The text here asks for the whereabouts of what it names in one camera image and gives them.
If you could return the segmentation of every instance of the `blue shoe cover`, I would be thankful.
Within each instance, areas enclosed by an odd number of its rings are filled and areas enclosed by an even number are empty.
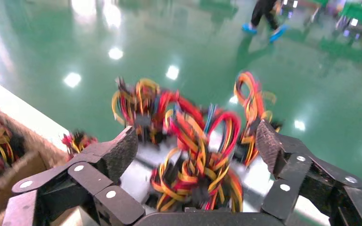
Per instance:
[[[249,33],[252,33],[252,34],[257,34],[257,30],[256,29],[253,29],[253,28],[250,28],[249,27],[249,24],[243,24],[242,25],[242,29],[246,32],[249,32]]]

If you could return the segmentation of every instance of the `wire harness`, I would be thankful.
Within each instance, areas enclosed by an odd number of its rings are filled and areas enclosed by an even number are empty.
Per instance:
[[[242,93],[242,85],[246,85],[249,90],[247,97]],[[243,72],[238,76],[234,86],[234,94],[244,108],[247,121],[238,142],[238,145],[244,149],[240,161],[245,166],[249,166],[259,154],[255,146],[255,135],[260,120],[264,119],[270,122],[276,132],[279,132],[282,127],[281,123],[276,121],[272,122],[272,112],[266,110],[264,104],[265,99],[275,104],[277,97],[273,93],[263,92],[260,83],[254,79],[250,72]]]
[[[209,150],[210,135],[219,124],[225,131],[220,148]],[[229,165],[239,127],[239,118],[234,113],[214,105],[209,107],[205,123],[177,106],[165,114],[165,128],[178,138],[178,147],[170,151],[150,179],[160,194],[158,211],[174,210],[180,205],[203,210],[230,207],[233,212],[242,211],[242,186]],[[181,152],[181,157],[172,165],[169,159],[177,152]]]

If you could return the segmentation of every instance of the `green epoxy floor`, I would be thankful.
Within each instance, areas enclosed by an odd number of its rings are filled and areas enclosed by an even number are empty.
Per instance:
[[[253,0],[0,0],[0,84],[65,128],[105,141],[122,129],[110,106],[118,76],[128,83],[151,78],[196,103],[241,114],[229,99],[238,72],[249,70],[277,95],[270,108],[285,120],[283,134],[362,178],[362,41],[333,36],[330,17],[305,27],[309,12],[299,9],[282,19],[291,30],[269,45],[264,20],[255,37],[240,29],[253,6]],[[123,57],[111,59],[112,48]],[[176,80],[166,77],[171,65],[179,68]],[[71,72],[82,77],[74,88],[63,82]]]

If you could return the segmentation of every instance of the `person's leg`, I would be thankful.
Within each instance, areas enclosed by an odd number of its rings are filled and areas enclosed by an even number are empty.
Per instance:
[[[255,8],[253,9],[253,13],[252,13],[252,19],[250,20],[250,23],[248,24],[243,24],[242,25],[242,29],[256,34],[257,30],[256,27],[259,25],[260,19],[262,18],[263,15],[263,2],[266,0],[258,0],[256,2]]]
[[[260,19],[263,15],[263,0],[259,0],[256,2],[255,8],[253,9],[252,19],[250,20],[250,24],[256,28],[259,25]]]
[[[263,9],[263,14],[266,17],[270,28],[273,30],[273,33],[270,36],[270,42],[277,40],[287,28],[286,26],[279,26],[274,14],[271,13],[272,9],[274,8],[275,2],[276,0],[267,0],[267,4],[264,6]]]
[[[277,19],[275,18],[274,14],[271,13],[272,9],[274,8],[276,0],[267,0],[265,3],[265,5],[263,6],[263,13],[264,16],[266,17],[270,28],[275,31],[278,29],[278,22]]]

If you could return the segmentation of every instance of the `electrical cable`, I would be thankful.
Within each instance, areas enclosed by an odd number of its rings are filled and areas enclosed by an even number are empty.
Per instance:
[[[242,94],[242,85],[246,85],[249,90],[248,96]],[[248,150],[244,158],[244,165],[249,166],[258,156],[258,150],[255,146],[255,130],[253,124],[259,120],[265,119],[268,122],[272,120],[272,112],[265,109],[264,100],[268,99],[273,104],[277,98],[273,93],[262,92],[260,83],[257,82],[250,72],[241,73],[234,86],[234,94],[238,98],[238,102],[244,107],[245,117],[247,120],[245,128],[242,130],[239,143],[248,145]]]
[[[122,78],[117,82],[119,90],[112,98],[113,115],[120,124],[135,126],[140,140],[148,139],[158,144],[165,137],[163,122],[171,105],[177,104],[196,118],[198,123],[203,121],[200,109],[181,97],[178,91],[161,90],[159,85],[149,79],[139,80],[133,88],[128,87]]]
[[[161,194],[156,208],[168,211],[177,203],[189,203],[198,190],[199,194],[207,194],[201,195],[200,209],[214,210],[231,203],[233,212],[242,211],[242,186],[229,166],[229,155],[240,129],[239,118],[214,105],[209,107],[206,123],[200,121],[203,117],[198,118],[179,107],[165,114],[165,129],[178,138],[178,147],[152,173],[152,187]],[[210,135],[220,123],[228,127],[223,129],[220,149],[211,152],[208,148]],[[177,152],[188,154],[180,164],[181,169],[169,164],[169,159]]]

